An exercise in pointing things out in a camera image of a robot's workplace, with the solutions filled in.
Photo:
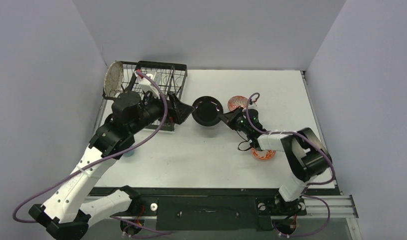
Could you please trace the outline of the black round plate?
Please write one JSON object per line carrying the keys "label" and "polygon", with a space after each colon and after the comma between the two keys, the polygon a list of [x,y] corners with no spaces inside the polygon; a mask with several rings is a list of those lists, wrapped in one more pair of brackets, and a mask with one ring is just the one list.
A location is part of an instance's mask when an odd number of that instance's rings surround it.
{"label": "black round plate", "polygon": [[193,102],[192,106],[194,121],[204,127],[217,125],[221,121],[219,115],[224,113],[221,102],[212,96],[201,96]]}

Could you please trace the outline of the white and blue cup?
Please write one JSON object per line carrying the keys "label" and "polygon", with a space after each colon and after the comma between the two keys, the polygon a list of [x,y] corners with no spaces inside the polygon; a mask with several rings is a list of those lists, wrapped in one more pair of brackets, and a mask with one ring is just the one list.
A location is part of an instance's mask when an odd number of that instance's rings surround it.
{"label": "white and blue cup", "polygon": [[129,157],[133,156],[134,153],[135,153],[134,150],[130,150],[130,151],[125,152],[122,156],[125,158],[129,158]]}

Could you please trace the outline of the speckled oval plate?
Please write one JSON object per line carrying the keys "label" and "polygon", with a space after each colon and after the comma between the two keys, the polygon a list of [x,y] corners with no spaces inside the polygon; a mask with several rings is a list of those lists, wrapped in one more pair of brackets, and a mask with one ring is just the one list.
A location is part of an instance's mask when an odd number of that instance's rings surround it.
{"label": "speckled oval plate", "polygon": [[115,98],[121,91],[124,80],[124,68],[121,61],[113,62],[104,77],[103,97]]}

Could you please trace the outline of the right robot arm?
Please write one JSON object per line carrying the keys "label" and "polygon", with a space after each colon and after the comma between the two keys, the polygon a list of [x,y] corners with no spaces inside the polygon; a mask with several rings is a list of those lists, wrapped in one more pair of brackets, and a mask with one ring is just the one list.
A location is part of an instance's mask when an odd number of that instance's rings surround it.
{"label": "right robot arm", "polygon": [[256,151],[283,152],[291,174],[278,189],[273,200],[274,209],[285,214],[294,206],[294,201],[303,196],[314,179],[333,167],[326,148],[309,127],[299,131],[266,131],[259,122],[258,111],[241,107],[218,114],[219,119],[230,129],[242,132],[250,147]]}

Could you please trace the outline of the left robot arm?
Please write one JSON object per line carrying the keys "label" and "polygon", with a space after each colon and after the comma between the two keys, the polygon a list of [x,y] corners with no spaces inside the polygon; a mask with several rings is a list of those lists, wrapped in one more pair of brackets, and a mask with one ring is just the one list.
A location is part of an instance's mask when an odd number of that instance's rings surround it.
{"label": "left robot arm", "polygon": [[85,198],[102,175],[136,146],[135,134],[156,121],[180,125],[194,111],[173,92],[158,97],[151,91],[144,96],[135,91],[120,93],[111,108],[111,115],[96,130],[70,177],[48,200],[29,210],[56,240],[79,240],[89,227],[120,212],[137,214],[140,195],[129,186],[89,203]]}

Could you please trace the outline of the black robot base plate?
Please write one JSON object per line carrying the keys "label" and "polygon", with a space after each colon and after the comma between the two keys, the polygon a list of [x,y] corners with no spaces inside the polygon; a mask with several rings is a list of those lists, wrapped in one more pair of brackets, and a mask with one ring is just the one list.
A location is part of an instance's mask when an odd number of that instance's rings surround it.
{"label": "black robot base plate", "polygon": [[276,188],[127,187],[132,206],[116,217],[156,221],[158,231],[271,231],[305,216],[304,199],[282,202]]}

